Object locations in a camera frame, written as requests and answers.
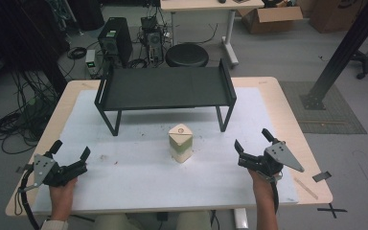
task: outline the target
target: black tape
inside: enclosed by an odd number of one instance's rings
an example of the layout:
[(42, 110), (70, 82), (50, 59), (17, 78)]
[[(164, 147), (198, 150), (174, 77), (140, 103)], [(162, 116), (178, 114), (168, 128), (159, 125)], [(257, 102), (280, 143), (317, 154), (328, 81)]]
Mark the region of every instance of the black tape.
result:
[(347, 213), (348, 212), (345, 209), (335, 209), (331, 203), (329, 203), (329, 205), (330, 205), (330, 208), (329, 209), (317, 208), (316, 210), (318, 210), (318, 211), (332, 212), (333, 213), (333, 217), (335, 219), (336, 219), (336, 212), (341, 212), (341, 213)]
[(320, 174), (317, 174), (315, 176), (312, 177), (313, 180), (315, 180), (315, 182), (321, 181), (323, 179), (328, 179), (330, 178), (332, 175), (330, 174), (330, 172), (326, 171), (326, 172), (322, 172)]

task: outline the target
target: electronic device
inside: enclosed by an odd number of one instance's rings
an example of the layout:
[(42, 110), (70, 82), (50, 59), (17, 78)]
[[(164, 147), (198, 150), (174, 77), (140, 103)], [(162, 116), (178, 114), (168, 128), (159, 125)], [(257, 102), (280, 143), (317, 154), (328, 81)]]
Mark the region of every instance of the electronic device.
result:
[(145, 32), (146, 50), (150, 63), (157, 63), (164, 60), (162, 41), (163, 35), (160, 28)]
[(127, 19), (124, 17), (110, 17), (98, 36), (103, 51), (103, 58), (113, 58), (127, 67), (133, 50)]
[(95, 50), (87, 50), (85, 56), (85, 65), (89, 72), (89, 75), (97, 76), (100, 66), (98, 65)]
[(156, 16), (141, 17), (140, 22), (142, 23), (143, 31), (151, 30), (157, 26), (157, 17)]

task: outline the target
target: table leg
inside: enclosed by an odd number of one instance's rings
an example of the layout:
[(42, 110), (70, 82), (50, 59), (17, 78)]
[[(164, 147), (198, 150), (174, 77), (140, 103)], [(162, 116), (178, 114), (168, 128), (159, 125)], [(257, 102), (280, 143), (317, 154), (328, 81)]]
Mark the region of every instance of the table leg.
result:
[(177, 44), (177, 30), (175, 29), (175, 25), (174, 25), (174, 21), (175, 21), (175, 12), (172, 12), (172, 46)]
[(234, 209), (236, 229), (249, 229), (246, 209)]
[(231, 45), (231, 35), (232, 35), (234, 21), (235, 21), (235, 10), (231, 10), (229, 11), (229, 16), (228, 16), (228, 27), (226, 29), (226, 36), (222, 37), (222, 43), (225, 46), (225, 50), (228, 53), (232, 66), (239, 64), (238, 59), (236, 58), (235, 52)]

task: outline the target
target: sleeve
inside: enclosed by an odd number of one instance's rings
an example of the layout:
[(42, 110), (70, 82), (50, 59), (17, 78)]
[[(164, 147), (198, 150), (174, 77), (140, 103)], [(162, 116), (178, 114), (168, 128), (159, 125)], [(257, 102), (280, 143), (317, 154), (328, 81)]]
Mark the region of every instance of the sleeve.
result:
[(41, 230), (67, 230), (68, 222), (59, 220), (48, 220), (43, 223)]

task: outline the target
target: tape mark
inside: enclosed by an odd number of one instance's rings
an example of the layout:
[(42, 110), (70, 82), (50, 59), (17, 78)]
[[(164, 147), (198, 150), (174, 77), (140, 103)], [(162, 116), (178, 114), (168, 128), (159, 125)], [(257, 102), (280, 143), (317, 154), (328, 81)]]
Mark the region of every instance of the tape mark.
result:
[(316, 195), (309, 187), (307, 187), (303, 182), (301, 182), (301, 180), (297, 179), (294, 177), (295, 182), (297, 182), (297, 184), (299, 184), (301, 187), (303, 187), (303, 189), (305, 191), (307, 191), (307, 193), (309, 193), (312, 197), (314, 197), (315, 199), (318, 199), (318, 195)]
[(328, 179), (331, 176), (332, 175), (330, 174), (330, 172), (326, 171), (326, 172), (322, 172), (322, 173), (319, 173), (319, 174), (313, 176), (312, 179), (315, 180), (315, 182), (318, 183), (318, 181), (321, 181), (323, 179)]
[(332, 212), (333, 213), (333, 217), (335, 219), (336, 219), (336, 212), (342, 212), (342, 213), (347, 213), (348, 212), (345, 209), (335, 209), (331, 203), (329, 203), (329, 205), (330, 205), (330, 208), (329, 209), (317, 208), (316, 210), (318, 210), (318, 211)]

